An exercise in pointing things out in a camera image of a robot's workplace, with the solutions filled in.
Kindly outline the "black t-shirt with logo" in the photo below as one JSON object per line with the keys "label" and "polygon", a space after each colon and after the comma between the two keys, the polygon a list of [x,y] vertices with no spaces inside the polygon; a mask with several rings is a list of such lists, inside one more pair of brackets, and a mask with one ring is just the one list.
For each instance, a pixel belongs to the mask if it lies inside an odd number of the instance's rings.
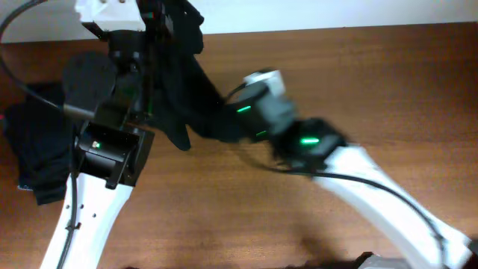
{"label": "black t-shirt with logo", "polygon": [[156,60],[152,126],[180,150],[191,148],[187,133],[223,143],[239,143],[246,132],[231,105],[201,68],[204,49],[201,13],[188,1],[145,1],[153,13]]}

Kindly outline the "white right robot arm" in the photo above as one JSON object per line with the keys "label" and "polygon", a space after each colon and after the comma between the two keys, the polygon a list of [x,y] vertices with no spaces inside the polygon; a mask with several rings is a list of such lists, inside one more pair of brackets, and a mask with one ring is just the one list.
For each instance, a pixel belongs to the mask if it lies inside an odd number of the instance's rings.
{"label": "white right robot arm", "polygon": [[351,268],[476,268],[477,241],[440,220],[368,155],[320,118],[301,119],[285,96],[280,71],[246,76],[231,94],[236,116],[253,142],[268,142],[277,173],[309,177],[352,206],[401,253],[363,253]]}

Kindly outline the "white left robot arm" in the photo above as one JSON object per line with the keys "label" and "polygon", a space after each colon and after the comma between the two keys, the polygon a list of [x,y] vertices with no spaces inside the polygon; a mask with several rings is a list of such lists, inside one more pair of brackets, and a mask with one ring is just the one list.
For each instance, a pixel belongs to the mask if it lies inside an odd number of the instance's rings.
{"label": "white left robot arm", "polygon": [[154,133],[153,71],[143,1],[77,1],[81,24],[108,52],[75,56],[63,71],[63,113],[74,120],[72,164],[43,268],[96,268],[146,164]]}

